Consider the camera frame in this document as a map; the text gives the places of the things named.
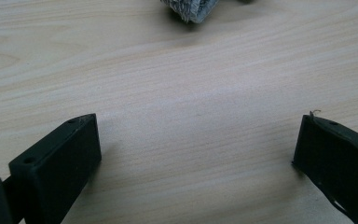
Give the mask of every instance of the wooden table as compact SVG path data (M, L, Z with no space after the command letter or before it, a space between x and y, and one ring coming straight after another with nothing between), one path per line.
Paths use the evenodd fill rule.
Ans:
M358 1L0 0L0 176L96 113L103 162L63 223L351 223L291 166L301 116L358 132Z

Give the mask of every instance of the gray fuzzy object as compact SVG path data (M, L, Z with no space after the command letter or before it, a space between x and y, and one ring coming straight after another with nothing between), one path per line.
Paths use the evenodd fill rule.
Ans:
M200 23L211 12L218 0L161 0L175 12L179 13L182 20Z

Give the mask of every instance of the screw hole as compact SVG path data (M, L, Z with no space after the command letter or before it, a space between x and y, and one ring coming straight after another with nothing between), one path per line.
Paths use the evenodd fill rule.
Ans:
M34 157L29 157L27 159L24 160L25 164L30 164L33 163L36 159Z

